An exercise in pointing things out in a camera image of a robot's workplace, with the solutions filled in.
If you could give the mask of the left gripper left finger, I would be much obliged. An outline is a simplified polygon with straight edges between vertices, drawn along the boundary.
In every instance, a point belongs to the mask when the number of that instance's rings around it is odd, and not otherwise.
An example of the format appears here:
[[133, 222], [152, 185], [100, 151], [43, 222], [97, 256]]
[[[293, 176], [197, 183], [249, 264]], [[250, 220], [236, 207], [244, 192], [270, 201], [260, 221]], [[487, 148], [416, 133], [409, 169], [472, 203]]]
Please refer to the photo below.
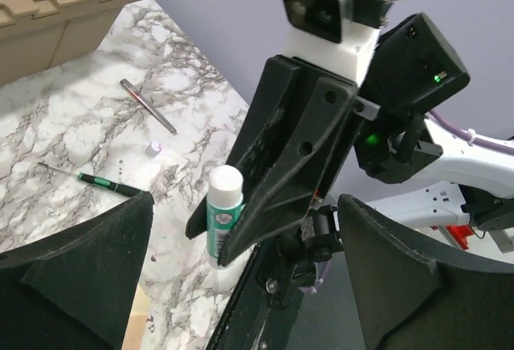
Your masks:
[[153, 223], [144, 192], [1, 255], [3, 349], [120, 349]]

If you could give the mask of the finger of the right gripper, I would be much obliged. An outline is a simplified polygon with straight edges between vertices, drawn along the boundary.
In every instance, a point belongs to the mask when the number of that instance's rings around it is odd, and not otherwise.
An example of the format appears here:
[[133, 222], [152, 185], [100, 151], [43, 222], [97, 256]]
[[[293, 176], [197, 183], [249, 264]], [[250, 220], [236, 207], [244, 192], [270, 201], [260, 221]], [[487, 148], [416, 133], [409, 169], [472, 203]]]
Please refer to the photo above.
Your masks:
[[243, 175], [243, 198], [273, 167], [299, 118], [298, 83], [304, 65], [297, 58], [276, 55], [267, 60], [251, 106], [226, 160]]
[[305, 105], [296, 97], [283, 119], [255, 139], [236, 165], [245, 179], [245, 207], [220, 248], [219, 264], [305, 217], [339, 149], [356, 94], [351, 84], [320, 77], [303, 96]]

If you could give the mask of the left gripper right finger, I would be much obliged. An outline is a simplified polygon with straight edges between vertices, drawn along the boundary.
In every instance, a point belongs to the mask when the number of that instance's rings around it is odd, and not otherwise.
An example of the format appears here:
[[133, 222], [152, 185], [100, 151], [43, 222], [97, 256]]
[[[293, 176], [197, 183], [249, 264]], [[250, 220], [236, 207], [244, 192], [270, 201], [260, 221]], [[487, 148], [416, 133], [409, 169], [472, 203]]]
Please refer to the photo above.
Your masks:
[[338, 199], [368, 349], [511, 349], [513, 265], [468, 254]]

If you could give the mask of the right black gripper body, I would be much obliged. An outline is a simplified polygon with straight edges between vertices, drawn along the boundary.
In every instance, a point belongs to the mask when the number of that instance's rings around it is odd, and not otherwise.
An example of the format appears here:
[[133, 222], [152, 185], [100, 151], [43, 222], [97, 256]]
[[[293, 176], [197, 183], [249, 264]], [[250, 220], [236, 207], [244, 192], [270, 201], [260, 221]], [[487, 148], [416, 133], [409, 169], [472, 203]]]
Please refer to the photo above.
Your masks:
[[320, 179], [320, 184], [312, 199], [312, 208], [319, 209], [328, 192], [336, 181], [341, 167], [346, 162], [365, 122], [376, 119], [380, 106], [368, 100], [356, 100], [349, 112], [337, 128], [332, 148], [327, 159], [327, 165]]

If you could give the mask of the white green glue stick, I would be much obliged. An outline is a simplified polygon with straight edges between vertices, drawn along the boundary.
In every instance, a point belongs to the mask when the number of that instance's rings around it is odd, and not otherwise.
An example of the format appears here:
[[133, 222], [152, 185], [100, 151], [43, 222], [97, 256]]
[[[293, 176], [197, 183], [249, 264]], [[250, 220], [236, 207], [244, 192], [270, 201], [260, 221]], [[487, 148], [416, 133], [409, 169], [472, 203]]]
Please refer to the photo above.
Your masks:
[[218, 264], [218, 257], [242, 207], [243, 175], [231, 165], [212, 169], [206, 195], [206, 253], [215, 269], [226, 268]]

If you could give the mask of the peach paper envelope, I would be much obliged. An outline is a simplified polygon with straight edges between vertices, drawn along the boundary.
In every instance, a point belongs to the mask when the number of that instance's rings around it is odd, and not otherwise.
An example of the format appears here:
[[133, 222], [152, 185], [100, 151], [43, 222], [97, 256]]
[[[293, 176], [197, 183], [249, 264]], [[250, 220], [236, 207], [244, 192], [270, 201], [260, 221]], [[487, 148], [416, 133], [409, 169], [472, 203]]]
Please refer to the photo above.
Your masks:
[[122, 350], [139, 350], [150, 314], [151, 300], [138, 285], [124, 335]]

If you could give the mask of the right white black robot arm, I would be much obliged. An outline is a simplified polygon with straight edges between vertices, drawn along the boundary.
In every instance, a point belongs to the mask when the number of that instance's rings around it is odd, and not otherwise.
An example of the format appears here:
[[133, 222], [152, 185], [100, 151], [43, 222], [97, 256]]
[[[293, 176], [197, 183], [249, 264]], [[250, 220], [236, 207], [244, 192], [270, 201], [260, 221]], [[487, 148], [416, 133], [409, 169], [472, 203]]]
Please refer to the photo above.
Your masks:
[[462, 90], [469, 77], [454, 49], [424, 14], [382, 34], [352, 23], [340, 42], [295, 29], [286, 51], [265, 64], [226, 164], [186, 234], [207, 235], [221, 268], [250, 246], [301, 221], [332, 188], [354, 150], [362, 169], [386, 184], [417, 174], [510, 197], [500, 173], [512, 146], [458, 136], [421, 102], [392, 106], [396, 85], [421, 68], [433, 99]]

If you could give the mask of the black green marker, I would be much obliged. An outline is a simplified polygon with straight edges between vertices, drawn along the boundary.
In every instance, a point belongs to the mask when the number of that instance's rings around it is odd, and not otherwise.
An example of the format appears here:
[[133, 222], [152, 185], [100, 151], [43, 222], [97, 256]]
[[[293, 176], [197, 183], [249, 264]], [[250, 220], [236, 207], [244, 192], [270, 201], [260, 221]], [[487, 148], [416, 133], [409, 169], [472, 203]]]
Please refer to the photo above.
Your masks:
[[94, 175], [86, 174], [86, 173], [70, 173], [66, 170], [52, 167], [41, 161], [38, 162], [38, 165], [40, 165], [46, 169], [49, 169], [51, 171], [55, 171], [57, 173], [62, 173], [69, 177], [73, 177], [77, 181], [82, 181], [84, 183], [88, 183], [89, 185], [95, 185], [95, 186], [101, 187], [103, 189], [106, 189], [110, 192], [118, 193], [119, 195], [124, 196], [124, 197], [131, 198], [131, 197], [137, 196], [140, 193], [145, 192], [142, 189], [138, 189], [138, 188], [132, 187], [130, 185], [121, 184], [119, 182], [110, 181], [103, 177], [98, 177], [98, 176], [94, 176]]

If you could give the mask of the small white glue cap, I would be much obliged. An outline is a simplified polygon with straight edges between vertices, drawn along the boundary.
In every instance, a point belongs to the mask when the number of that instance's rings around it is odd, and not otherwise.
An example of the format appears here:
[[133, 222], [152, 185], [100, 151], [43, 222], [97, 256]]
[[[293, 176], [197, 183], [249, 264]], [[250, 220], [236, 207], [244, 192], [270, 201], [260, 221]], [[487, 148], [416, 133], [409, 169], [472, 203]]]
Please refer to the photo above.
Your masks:
[[163, 146], [161, 143], [153, 141], [146, 147], [145, 154], [149, 157], [156, 157], [161, 153], [162, 149]]

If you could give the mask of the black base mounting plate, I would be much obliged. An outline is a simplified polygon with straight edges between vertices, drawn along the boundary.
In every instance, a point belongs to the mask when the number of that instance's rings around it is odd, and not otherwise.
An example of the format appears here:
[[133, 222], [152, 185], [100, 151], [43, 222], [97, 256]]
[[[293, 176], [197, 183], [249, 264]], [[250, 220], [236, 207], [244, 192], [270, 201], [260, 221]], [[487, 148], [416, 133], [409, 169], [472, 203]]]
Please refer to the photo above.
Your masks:
[[251, 253], [208, 350], [285, 349], [314, 266], [299, 238], [270, 238]]

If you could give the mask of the tan plastic toolbox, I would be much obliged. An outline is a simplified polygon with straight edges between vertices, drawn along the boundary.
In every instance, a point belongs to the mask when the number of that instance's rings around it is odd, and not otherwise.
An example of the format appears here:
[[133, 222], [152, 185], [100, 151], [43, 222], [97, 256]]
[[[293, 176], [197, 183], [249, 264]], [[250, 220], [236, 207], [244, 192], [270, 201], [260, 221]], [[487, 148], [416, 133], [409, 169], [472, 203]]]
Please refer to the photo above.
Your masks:
[[1, 0], [1, 83], [94, 51], [124, 6], [140, 0]]

